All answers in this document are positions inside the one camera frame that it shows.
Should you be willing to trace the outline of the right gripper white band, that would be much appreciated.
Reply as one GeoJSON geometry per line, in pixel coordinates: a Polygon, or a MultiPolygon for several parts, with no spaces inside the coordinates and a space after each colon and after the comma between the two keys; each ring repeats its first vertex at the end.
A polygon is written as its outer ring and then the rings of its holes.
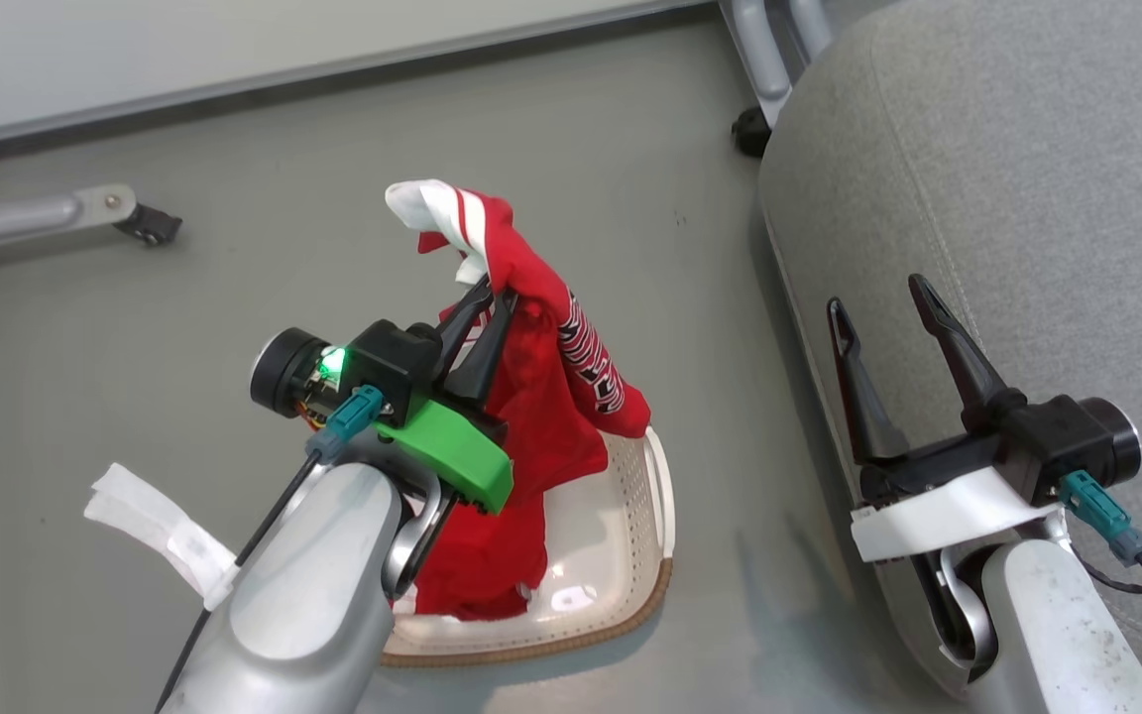
{"type": "Polygon", "coordinates": [[[1048,518],[1061,505],[1034,506],[1002,474],[1004,417],[1027,407],[989,363],[978,342],[920,273],[908,276],[920,324],[936,339],[962,398],[962,438],[910,451],[893,424],[868,370],[861,342],[843,303],[826,313],[853,462],[859,467],[859,507],[851,534],[864,563],[926,554],[1010,532],[1048,518]]]}

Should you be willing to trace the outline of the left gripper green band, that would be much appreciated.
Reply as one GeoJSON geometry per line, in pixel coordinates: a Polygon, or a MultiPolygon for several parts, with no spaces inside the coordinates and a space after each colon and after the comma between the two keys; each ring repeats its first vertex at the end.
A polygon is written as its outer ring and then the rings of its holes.
{"type": "MultiPolygon", "coordinates": [[[[489,276],[482,276],[439,324],[441,352],[432,382],[449,383],[450,393],[458,401],[485,404],[493,390],[496,370],[502,366],[517,302],[518,296],[512,289],[504,289],[494,298],[489,276]],[[471,353],[452,371],[472,326],[477,316],[486,315],[491,304],[494,304],[493,316],[473,343],[471,353]]],[[[409,414],[403,425],[380,419],[375,422],[373,430],[452,487],[463,502],[491,515],[501,514],[509,502],[514,488],[510,456],[452,407],[429,399],[409,414]]]]}

